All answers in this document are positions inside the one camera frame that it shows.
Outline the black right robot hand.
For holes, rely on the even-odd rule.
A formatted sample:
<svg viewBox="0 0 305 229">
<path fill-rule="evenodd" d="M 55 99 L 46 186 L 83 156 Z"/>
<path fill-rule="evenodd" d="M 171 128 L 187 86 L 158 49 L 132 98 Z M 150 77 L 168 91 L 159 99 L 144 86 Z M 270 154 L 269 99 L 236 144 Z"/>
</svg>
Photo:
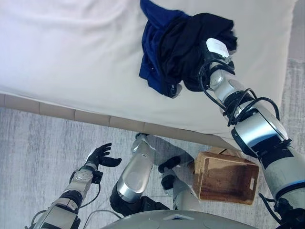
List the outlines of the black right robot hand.
<svg viewBox="0 0 305 229">
<path fill-rule="evenodd" d="M 172 99 L 179 96 L 180 92 L 182 91 L 182 86 L 180 84 L 171 84 L 168 86 L 168 96 Z"/>
</svg>

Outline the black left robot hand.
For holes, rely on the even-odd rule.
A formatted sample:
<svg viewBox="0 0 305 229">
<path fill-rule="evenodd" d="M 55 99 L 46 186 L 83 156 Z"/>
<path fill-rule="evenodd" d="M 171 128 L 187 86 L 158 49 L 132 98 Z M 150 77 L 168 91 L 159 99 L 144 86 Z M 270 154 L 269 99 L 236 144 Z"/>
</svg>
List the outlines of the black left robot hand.
<svg viewBox="0 0 305 229">
<path fill-rule="evenodd" d="M 99 165 L 105 167 L 118 166 L 122 161 L 121 158 L 108 157 L 108 155 L 110 154 L 111 147 L 112 143 L 107 143 L 94 149 L 91 153 L 89 153 L 85 164 L 95 165 L 96 169 L 98 169 Z"/>
</svg>

